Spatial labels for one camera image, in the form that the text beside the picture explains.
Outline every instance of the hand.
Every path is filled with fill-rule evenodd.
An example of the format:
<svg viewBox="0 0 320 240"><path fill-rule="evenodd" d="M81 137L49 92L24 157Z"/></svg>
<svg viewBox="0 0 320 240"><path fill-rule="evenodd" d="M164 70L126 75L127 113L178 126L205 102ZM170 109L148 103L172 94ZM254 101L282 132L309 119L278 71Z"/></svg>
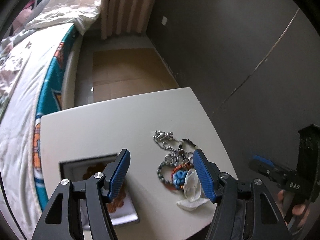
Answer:
<svg viewBox="0 0 320 240"><path fill-rule="evenodd" d="M284 214L283 214L283 199L284 199L284 194L283 194L283 190L281 190L278 195L277 195L277 198L278 198L278 202L277 202L277 206L281 212L281 215L284 217ZM296 216L300 216L302 215L304 209L306 208L306 205L305 204L299 204L299 205L295 205L293 208L292 208L292 214L293 215L296 215ZM310 210L307 209L307 211L305 212L303 218L301 219L299 225L298 225L298 228L301 228L305 223L306 223L306 220L307 220L307 217L310 213Z"/></svg>

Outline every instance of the wall outlet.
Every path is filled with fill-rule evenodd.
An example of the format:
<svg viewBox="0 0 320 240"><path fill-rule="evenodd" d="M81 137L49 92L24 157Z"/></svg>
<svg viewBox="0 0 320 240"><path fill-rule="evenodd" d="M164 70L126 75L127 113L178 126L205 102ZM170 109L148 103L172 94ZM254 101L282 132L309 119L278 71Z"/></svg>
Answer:
<svg viewBox="0 0 320 240"><path fill-rule="evenodd" d="M167 17L163 17L161 23L165 26L165 24L167 23L168 18Z"/></svg>

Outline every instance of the white shell-shaped object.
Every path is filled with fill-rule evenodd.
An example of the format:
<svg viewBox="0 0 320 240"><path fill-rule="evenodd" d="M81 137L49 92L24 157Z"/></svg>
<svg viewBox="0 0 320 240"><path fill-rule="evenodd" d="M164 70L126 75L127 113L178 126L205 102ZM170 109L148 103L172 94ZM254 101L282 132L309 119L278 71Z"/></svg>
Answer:
<svg viewBox="0 0 320 240"><path fill-rule="evenodd" d="M190 169L186 175L183 192L189 202L198 200L201 196L201 183L195 169Z"/></svg>
<svg viewBox="0 0 320 240"><path fill-rule="evenodd" d="M177 202L177 206L184 209L184 210L187 210L187 211L193 211L198 206L201 206L202 204L207 203L209 201L210 201L210 199L208 199L208 198L199 198L193 202L190 202L187 199L183 199L183 200L180 200Z"/></svg>

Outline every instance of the silver screw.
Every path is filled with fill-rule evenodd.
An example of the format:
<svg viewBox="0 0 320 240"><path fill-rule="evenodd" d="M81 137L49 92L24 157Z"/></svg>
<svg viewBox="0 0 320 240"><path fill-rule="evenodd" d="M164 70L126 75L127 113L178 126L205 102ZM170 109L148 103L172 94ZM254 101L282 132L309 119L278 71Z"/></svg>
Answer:
<svg viewBox="0 0 320 240"><path fill-rule="evenodd" d="M229 174L226 172L222 172L222 173L220 173L220 177L223 179L227 179L227 178L229 178Z"/></svg>
<svg viewBox="0 0 320 240"><path fill-rule="evenodd" d="M261 185L262 184L262 180L261 179L254 179L254 183L257 185Z"/></svg>
<svg viewBox="0 0 320 240"><path fill-rule="evenodd" d="M62 185L67 185L69 183L69 180L68 179L63 179L62 181L61 181L61 184Z"/></svg>
<svg viewBox="0 0 320 240"><path fill-rule="evenodd" d="M103 176L103 173L102 173L102 172L97 172L97 173L94 175L94 177L95 177L96 179L100 179L100 178L102 178L102 176Z"/></svg>

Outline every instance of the pile of jewelry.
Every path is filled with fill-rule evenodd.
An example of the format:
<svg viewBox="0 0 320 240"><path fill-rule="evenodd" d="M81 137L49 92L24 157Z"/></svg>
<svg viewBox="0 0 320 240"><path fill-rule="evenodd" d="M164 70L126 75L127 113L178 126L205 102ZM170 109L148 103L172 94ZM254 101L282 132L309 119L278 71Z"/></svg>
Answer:
<svg viewBox="0 0 320 240"><path fill-rule="evenodd" d="M183 190L183 185L186 180L186 175L193 164L190 162L193 152L184 150L184 144L188 144L195 150L197 146L190 139L177 140L173 137L173 132L165 133L163 131L156 131L153 136L153 141L163 150L169 151L164 161L160 163L157 169L159 180L168 185L174 186L176 189ZM175 149L172 144L179 143L178 149ZM164 166L174 167L171 173L171 180L165 179L161 170Z"/></svg>

